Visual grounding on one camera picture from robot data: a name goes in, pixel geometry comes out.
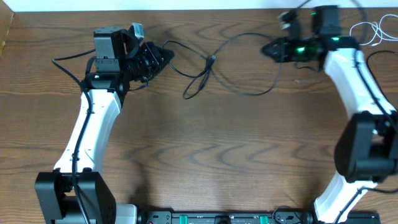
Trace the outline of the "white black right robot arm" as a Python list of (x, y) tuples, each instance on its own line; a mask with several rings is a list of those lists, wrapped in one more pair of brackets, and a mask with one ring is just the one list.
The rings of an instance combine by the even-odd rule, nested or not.
[(359, 42), (341, 33), (336, 5), (312, 12), (312, 36), (302, 37), (298, 10), (279, 16), (287, 37), (263, 46), (262, 53), (277, 63), (317, 61), (334, 83), (348, 116), (335, 147), (336, 171), (325, 191), (302, 213), (302, 223), (369, 223), (366, 215), (350, 215), (368, 192), (397, 174), (397, 110), (370, 72)]

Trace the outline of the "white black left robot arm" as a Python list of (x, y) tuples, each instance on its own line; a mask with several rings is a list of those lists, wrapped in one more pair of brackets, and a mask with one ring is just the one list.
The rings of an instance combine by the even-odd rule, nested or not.
[(174, 53), (146, 42), (136, 22), (98, 28), (93, 38), (72, 135), (52, 171), (37, 175), (35, 192), (46, 223), (145, 223), (137, 206), (117, 203), (102, 176), (104, 156), (131, 82), (146, 88)]

